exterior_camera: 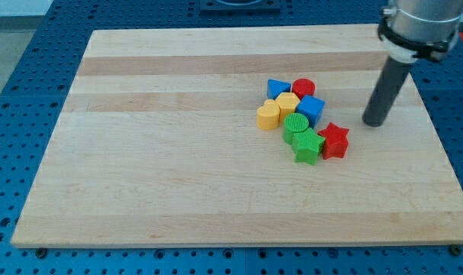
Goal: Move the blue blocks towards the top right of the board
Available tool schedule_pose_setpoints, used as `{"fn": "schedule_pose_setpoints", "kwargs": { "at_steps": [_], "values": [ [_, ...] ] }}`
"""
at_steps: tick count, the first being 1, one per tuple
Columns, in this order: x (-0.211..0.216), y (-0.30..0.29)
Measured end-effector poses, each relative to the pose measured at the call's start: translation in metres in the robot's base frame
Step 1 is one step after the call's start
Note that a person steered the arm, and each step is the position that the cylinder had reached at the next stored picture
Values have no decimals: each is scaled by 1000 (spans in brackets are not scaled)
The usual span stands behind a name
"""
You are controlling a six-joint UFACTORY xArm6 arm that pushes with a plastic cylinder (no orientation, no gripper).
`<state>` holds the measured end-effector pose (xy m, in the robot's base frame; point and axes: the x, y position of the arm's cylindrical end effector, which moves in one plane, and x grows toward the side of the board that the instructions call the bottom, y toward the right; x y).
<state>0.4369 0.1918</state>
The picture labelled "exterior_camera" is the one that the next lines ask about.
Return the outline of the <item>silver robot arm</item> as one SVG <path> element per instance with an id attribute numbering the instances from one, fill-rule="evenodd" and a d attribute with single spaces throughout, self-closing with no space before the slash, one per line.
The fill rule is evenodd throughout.
<path id="1" fill-rule="evenodd" d="M 448 55 L 462 15 L 463 0 L 390 0 L 380 10 L 377 36 L 388 57 L 362 115 L 366 125 L 384 123 L 414 63 Z"/>

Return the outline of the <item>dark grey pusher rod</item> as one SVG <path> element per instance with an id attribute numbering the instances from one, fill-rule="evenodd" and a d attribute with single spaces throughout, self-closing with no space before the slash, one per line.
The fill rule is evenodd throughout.
<path id="1" fill-rule="evenodd" d="M 366 125 L 380 127 L 385 122 L 411 67 L 410 63 L 387 58 L 362 115 Z"/>

